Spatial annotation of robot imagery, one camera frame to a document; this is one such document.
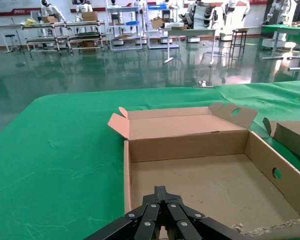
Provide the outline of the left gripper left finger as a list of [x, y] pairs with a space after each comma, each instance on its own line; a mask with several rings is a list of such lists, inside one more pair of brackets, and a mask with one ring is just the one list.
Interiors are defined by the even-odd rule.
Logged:
[[145, 195], [142, 205], [117, 218], [86, 237], [87, 240], [152, 240], [163, 203], [163, 187], [155, 186], [154, 193]]

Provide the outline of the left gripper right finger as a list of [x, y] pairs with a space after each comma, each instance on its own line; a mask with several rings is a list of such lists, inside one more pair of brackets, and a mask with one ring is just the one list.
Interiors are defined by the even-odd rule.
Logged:
[[243, 236], [183, 203], [162, 187], [162, 219], [170, 240], [241, 240]]

